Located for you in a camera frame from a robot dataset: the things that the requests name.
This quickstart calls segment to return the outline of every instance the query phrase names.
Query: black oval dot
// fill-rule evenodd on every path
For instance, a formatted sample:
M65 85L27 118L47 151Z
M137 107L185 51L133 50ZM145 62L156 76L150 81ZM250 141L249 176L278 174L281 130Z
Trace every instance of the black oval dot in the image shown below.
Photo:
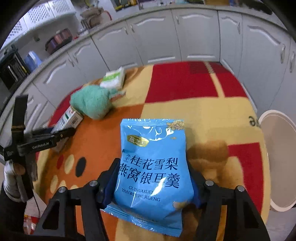
M76 165L75 175L77 177L82 176L82 174L85 170L85 166L86 166L86 159L83 156L83 157L79 158L77 165Z

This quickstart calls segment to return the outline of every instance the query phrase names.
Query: pot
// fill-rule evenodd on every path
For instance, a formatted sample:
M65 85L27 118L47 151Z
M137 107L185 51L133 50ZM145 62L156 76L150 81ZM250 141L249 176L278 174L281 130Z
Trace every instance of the pot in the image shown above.
M53 54L61 47L72 41L72 34L69 29L65 28L56 32L56 35L50 38L45 44L45 51Z

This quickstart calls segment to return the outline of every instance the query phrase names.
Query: yellow oval dot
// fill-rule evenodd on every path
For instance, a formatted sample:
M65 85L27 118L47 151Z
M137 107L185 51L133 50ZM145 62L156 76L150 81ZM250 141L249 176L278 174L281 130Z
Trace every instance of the yellow oval dot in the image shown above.
M70 187L70 189L76 189L76 188L78 188L77 185L73 185L72 187Z
M55 193L55 190L56 190L56 188L57 188L57 183L59 182L59 179L57 178L57 175L54 175L53 177L52 177L52 181L50 182L50 192L52 193L52 194L54 194Z
M60 187L67 187L65 180L61 181L61 183L59 184L58 188L60 188Z
M67 157L66 161L65 161L65 173L69 174L70 171L73 168L73 164L74 164L74 155L71 154Z

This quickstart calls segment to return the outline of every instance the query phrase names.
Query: lattice cabinet door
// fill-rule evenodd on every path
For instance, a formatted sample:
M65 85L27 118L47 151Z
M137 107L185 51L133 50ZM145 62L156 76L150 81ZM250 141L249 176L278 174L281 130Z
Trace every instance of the lattice cabinet door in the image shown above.
M24 16L25 22L29 29L34 28L53 18L54 15L48 3L43 3L38 6L32 7Z
M75 8L70 0L52 0L48 2L55 17L64 14L74 14Z
M3 46L9 44L12 40L23 34L28 30L27 25L25 24L24 18L21 18L14 28L11 30L10 34L8 35L7 39L5 40Z

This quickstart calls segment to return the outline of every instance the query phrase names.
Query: red oval dot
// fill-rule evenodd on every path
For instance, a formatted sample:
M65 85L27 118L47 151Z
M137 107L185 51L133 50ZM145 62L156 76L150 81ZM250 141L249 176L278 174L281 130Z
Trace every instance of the red oval dot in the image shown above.
M63 155L59 156L59 158L57 160L57 169L61 168L63 161L64 161L64 156Z

